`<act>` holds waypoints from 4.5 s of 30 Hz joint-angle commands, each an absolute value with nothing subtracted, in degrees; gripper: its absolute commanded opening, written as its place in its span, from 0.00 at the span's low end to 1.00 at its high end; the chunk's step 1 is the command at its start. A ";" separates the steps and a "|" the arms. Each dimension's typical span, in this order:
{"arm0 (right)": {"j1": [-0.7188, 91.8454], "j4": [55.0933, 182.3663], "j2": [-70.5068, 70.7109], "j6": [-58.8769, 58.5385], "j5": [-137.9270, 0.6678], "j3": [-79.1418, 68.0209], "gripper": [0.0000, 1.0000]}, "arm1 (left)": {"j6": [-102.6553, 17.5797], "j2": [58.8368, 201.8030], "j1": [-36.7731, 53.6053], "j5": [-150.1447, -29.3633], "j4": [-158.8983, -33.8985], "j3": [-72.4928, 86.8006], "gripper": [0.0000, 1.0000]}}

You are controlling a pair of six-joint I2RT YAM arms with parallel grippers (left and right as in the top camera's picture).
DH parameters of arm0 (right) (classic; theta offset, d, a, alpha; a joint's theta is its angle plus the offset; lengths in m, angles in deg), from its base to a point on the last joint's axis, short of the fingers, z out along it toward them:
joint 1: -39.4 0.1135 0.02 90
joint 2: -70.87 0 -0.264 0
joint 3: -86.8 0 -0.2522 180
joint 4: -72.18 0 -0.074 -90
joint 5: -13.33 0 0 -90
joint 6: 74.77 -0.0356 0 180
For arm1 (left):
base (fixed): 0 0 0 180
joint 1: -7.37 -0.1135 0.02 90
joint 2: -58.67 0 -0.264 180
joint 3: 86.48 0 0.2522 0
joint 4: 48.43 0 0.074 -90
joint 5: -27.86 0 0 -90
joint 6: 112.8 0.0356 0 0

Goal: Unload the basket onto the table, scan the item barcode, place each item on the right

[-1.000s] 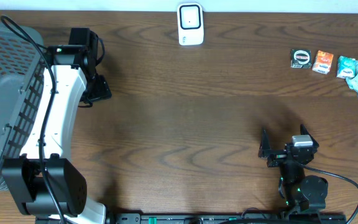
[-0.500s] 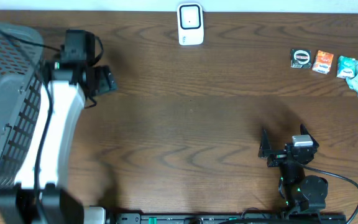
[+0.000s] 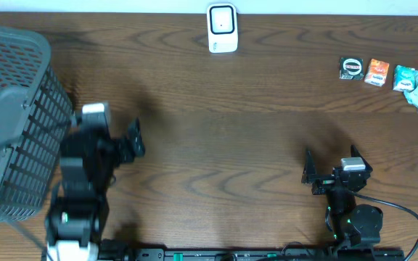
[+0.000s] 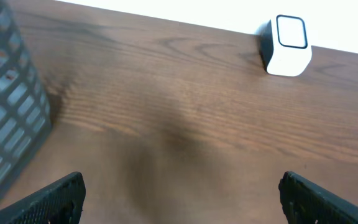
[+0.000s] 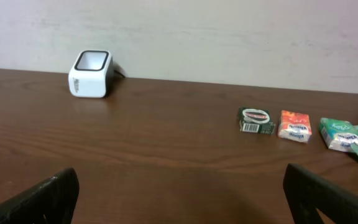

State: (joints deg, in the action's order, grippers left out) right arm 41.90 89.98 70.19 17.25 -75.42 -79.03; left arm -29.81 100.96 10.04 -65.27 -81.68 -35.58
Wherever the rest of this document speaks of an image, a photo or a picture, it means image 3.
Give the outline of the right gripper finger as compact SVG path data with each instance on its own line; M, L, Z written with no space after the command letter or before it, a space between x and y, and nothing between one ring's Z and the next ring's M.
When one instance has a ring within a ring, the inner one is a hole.
M318 177L311 151L306 149L306 160L301 177L301 183L313 183Z
M372 172L372 166L365 160L365 158L361 155L361 153L359 152L359 150L356 148L355 145L351 145L351 156L360 157L365 166L365 171L369 173Z

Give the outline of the orange tissue pack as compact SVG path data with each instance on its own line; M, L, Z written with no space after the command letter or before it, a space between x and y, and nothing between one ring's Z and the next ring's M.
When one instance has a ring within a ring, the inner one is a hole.
M382 87L388 76L390 64L377 59L371 59L369 62L364 82L373 86Z

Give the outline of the dark green round-logo packet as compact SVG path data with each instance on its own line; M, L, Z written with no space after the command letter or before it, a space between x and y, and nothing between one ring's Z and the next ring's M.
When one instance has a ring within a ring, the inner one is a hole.
M364 78L363 59L341 57L339 74L341 80L362 80Z

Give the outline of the green tissue pack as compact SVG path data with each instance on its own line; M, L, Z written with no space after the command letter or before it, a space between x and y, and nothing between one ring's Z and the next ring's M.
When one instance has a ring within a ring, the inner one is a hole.
M397 65L393 75L393 90L401 92L413 91L415 87L415 72L414 68Z

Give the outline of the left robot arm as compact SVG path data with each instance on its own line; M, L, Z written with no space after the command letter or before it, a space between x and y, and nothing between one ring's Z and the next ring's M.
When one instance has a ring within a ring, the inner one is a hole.
M45 218L44 260L98 260L107 253L102 233L109 215L107 190L114 171L145 154L140 122L113 138L103 125L82 128L60 144L61 181Z

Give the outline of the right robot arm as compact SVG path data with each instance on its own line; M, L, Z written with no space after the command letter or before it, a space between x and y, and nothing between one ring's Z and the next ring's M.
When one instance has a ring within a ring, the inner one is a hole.
M357 204L356 193L367 185L373 169L355 146L351 155L328 175L318 173L312 154L306 150L301 183L310 184L313 195L327 198L326 225L335 241L319 255L328 260L376 260L374 245L380 243L382 210Z

